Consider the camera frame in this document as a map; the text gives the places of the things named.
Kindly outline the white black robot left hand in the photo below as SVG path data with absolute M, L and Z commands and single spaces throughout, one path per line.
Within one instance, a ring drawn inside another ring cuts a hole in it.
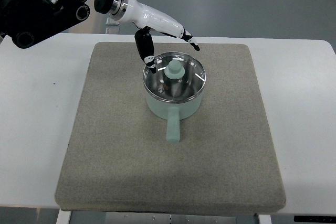
M 134 35 L 138 53 L 152 73 L 156 73 L 156 65 L 151 30 L 180 38 L 192 45 L 195 50 L 200 50 L 192 34 L 182 24 L 166 13 L 137 0 L 114 0 L 110 13 L 113 20 L 119 23 L 133 23 L 138 28 Z

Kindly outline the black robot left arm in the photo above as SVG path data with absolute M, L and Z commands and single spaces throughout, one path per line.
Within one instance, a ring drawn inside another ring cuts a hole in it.
M 1 0 L 1 34 L 26 49 L 83 21 L 90 15 L 87 0 Z M 114 0 L 94 0 L 106 14 Z

